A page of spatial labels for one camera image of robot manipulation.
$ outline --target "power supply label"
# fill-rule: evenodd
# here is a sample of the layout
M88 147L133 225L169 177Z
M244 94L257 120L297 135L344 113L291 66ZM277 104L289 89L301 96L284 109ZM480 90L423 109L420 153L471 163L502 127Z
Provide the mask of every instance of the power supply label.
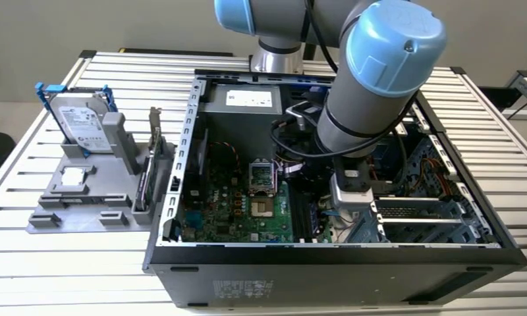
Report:
M233 107L273 107L271 91L230 90L225 104Z
M110 151L96 112L86 107L58 107L58 111L76 143L89 152Z
M273 288L272 280L216 280L212 281L217 298L268 298Z

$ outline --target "aluminum extrusion table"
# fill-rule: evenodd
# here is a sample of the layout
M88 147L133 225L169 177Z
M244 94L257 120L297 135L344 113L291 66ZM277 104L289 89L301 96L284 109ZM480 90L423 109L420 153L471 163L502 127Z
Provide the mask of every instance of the aluminum extrusion table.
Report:
M136 140L146 141L149 136L148 109L161 108L161 129L166 140L176 142L196 68L247 71L248 60L97 53L78 59L62 83L109 85ZM304 71L333 75L327 64L315 61L305 62ZM527 143L460 69L435 68L421 91L527 256ZM443 307L176 309L158 279L141 271L148 232L25 233L26 219L62 156L61 140L56 123L42 111L0 169L0 315L399 315L403 311L439 316L527 315L527 268Z

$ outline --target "circuit board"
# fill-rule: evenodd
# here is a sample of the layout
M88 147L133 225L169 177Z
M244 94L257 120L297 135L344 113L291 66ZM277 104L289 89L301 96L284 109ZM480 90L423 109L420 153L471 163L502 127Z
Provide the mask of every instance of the circuit board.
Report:
M288 185L275 197L249 197L245 181L213 174L202 210L186 210L184 242L293 242Z

